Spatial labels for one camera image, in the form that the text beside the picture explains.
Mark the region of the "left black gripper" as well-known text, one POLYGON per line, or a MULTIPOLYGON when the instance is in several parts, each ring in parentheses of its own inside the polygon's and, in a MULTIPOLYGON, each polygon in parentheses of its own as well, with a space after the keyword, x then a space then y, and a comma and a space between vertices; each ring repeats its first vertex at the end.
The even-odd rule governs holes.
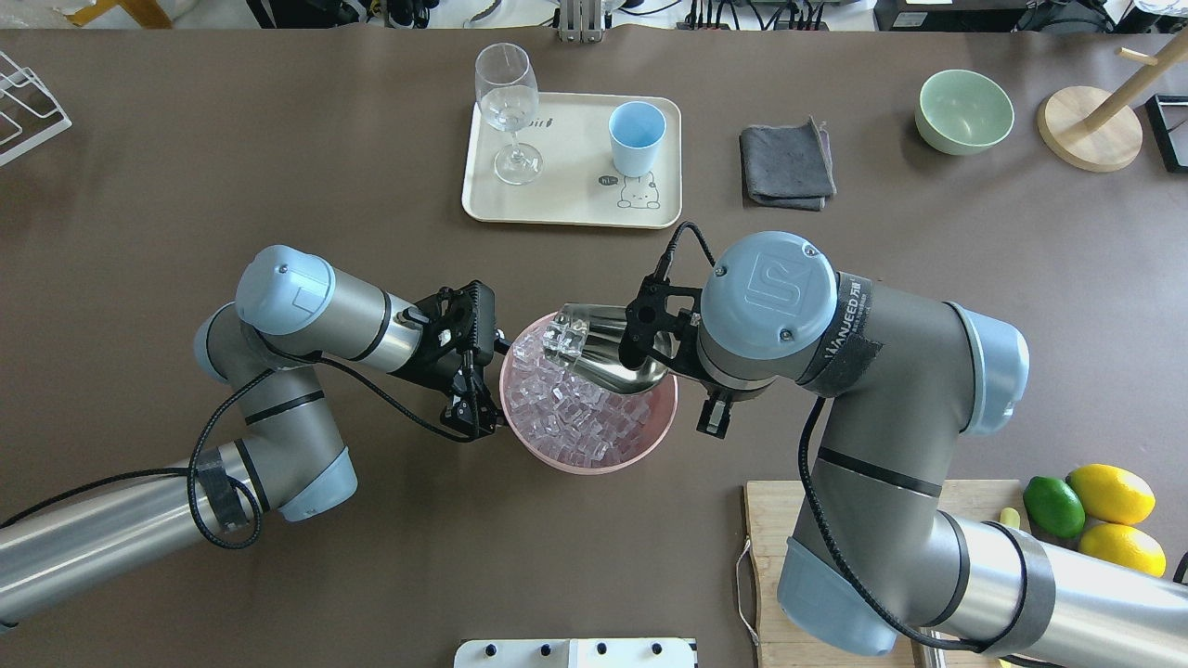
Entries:
POLYGON ((390 374, 417 385, 448 385, 441 421, 474 441, 504 427, 504 412, 484 380, 497 353, 497 296, 484 282, 441 288, 397 313, 397 322, 418 330, 419 342, 390 374))

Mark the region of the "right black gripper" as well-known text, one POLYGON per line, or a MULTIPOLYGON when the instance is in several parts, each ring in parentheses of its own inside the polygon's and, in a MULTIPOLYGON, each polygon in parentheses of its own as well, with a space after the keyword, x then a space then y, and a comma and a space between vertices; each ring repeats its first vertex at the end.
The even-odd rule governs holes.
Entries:
POLYGON ((699 348, 699 324, 691 315, 680 315, 674 324, 676 346, 670 372, 699 383, 708 393, 699 414, 696 430, 712 437, 725 439, 729 431, 731 405, 742 396, 742 390, 722 384, 710 376, 710 366, 702 360, 699 348))

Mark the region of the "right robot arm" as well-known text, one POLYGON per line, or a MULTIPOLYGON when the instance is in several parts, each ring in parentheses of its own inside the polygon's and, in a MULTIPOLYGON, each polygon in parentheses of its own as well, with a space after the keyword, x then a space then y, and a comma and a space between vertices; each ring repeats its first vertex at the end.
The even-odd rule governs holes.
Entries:
POLYGON ((1184 586, 939 510, 963 435, 1026 389, 1010 323, 832 267, 794 233, 710 263, 695 358, 718 387, 815 393, 777 599, 805 634, 880 656, 902 636, 1037 667, 1183 667, 1184 586))

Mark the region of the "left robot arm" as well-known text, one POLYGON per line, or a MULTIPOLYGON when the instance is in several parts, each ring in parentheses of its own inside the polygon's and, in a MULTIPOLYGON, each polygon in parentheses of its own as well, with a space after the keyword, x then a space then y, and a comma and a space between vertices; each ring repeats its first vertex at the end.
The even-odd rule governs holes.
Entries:
POLYGON ((260 250, 235 300, 196 333, 200 367, 230 393, 187 459, 84 483, 4 521, 4 631, 187 546, 249 548, 272 510, 311 519, 352 497, 358 477, 316 367, 390 407, 361 366, 437 391, 438 422, 415 423, 472 443, 504 422, 484 372, 507 349, 484 282, 409 302, 318 256, 260 250))

